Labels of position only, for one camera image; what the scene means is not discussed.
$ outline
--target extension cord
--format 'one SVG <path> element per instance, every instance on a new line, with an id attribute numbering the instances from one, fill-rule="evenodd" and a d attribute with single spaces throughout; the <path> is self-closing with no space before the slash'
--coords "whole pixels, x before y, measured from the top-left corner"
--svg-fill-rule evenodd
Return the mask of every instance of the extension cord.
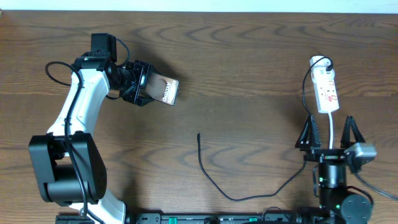
<path id="1" fill-rule="evenodd" d="M 310 65 L 314 64 L 323 56 L 314 56 L 310 60 Z M 311 79 L 315 89 L 315 98 L 319 113 L 331 113 L 338 110 L 338 99 L 335 85 L 335 70 L 327 71 L 326 68 L 331 64 L 327 58 L 316 63 L 311 69 Z"/>

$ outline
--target white backdrop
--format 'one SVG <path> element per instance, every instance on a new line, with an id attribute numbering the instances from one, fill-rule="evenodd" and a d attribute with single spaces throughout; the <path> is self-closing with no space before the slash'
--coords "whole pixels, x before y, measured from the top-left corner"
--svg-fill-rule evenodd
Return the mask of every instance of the white backdrop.
<path id="1" fill-rule="evenodd" d="M 0 0 L 25 10 L 398 13 L 398 0 Z"/>

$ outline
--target power strip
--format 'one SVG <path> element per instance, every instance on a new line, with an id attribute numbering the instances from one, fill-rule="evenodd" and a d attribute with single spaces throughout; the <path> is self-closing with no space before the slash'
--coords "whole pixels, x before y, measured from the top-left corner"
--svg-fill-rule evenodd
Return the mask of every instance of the power strip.
<path id="1" fill-rule="evenodd" d="M 310 60 L 313 65 L 323 56 L 314 56 Z M 316 63 L 311 69 L 311 79 L 315 89 L 315 98 L 319 113 L 331 113 L 338 110 L 338 100 L 335 85 L 335 70 L 327 71 L 326 68 L 331 64 L 327 58 Z"/>

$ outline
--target electronic device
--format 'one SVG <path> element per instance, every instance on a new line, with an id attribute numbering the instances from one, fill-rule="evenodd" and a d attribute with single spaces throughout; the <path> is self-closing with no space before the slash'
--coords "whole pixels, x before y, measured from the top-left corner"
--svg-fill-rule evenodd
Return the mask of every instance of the electronic device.
<path id="1" fill-rule="evenodd" d="M 116 65 L 116 41 L 127 49 L 127 60 Z M 314 85 L 324 85 L 323 77 L 318 77 L 318 70 L 333 71 L 333 62 L 314 67 L 327 57 L 313 61 L 308 73 L 313 68 Z M 49 66 L 61 64 L 72 72 L 72 84 L 62 83 L 48 72 Z M 201 163 L 200 134 L 198 133 L 199 166 L 211 183 L 229 200 L 242 201 L 254 198 L 272 197 L 304 170 L 307 162 L 316 162 L 314 176 L 314 195 L 319 197 L 317 208 L 300 207 L 295 211 L 270 210 L 262 215 L 256 214 L 132 214 L 128 206 L 118 200 L 107 189 L 107 173 L 104 162 L 93 140 L 98 112 L 109 90 L 119 90 L 119 97 L 138 106 L 157 100 L 174 105 L 179 82 L 161 75 L 153 65 L 136 60 L 129 61 L 129 50 L 119 39 L 109 34 L 93 34 L 91 51 L 83 54 L 72 65 L 63 62 L 50 62 L 46 66 L 47 75 L 55 82 L 70 86 L 70 92 L 55 123 L 46 135 L 33 136 L 29 143 L 29 152 L 34 168 L 40 195 L 46 202 L 55 202 L 60 206 L 69 206 L 79 211 L 80 215 L 59 215 L 57 224 L 260 224 L 260 223 L 366 223 L 373 209 L 374 201 L 365 191 L 346 184 L 346 166 L 368 187 L 383 196 L 398 200 L 394 195 L 381 191 L 365 182 L 358 172 L 361 167 L 377 155 L 372 144 L 365 142 L 353 117 L 346 119 L 341 147 L 322 149 L 318 128 L 313 115 L 305 106 L 303 81 L 303 105 L 308 112 L 302 133 L 295 147 L 305 153 L 302 168 L 288 179 L 275 193 L 256 195 L 241 199 L 227 196 L 206 173 Z M 321 111 L 324 108 L 319 99 Z M 333 111 L 337 106 L 326 106 Z M 351 130 L 354 142 L 351 142 Z M 57 164 L 65 156 L 70 156 L 72 164 Z"/>

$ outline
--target wooden tabletop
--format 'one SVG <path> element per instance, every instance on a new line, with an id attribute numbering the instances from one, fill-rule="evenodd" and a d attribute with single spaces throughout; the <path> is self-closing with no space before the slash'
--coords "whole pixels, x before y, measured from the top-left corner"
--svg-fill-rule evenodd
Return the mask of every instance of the wooden tabletop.
<path id="1" fill-rule="evenodd" d="M 335 63 L 340 109 L 335 146 L 346 115 L 354 116 L 378 155 L 361 175 L 398 194 L 398 16 L 375 14 L 5 11 L 0 18 L 0 222 L 54 223 L 60 212 L 39 194 L 28 152 L 58 116 L 67 86 L 44 73 L 46 63 L 73 63 L 90 50 L 90 35 L 122 39 L 131 60 L 150 62 L 180 80 L 175 106 L 138 107 L 104 100 L 95 143 L 108 188 L 131 207 L 165 213 L 263 212 L 270 206 L 318 206 L 312 167 L 277 196 L 225 199 L 203 165 L 231 197 L 273 193 L 302 165 L 294 148 L 306 113 L 302 79 L 312 56 Z M 118 45 L 118 58 L 126 51 Z M 50 69 L 70 82 L 66 68 Z M 316 112 L 313 85 L 307 101 Z M 324 146 L 328 118 L 315 115 Z M 368 190 L 348 172 L 348 184 Z M 370 191 L 370 223 L 397 223 L 398 203 Z"/>

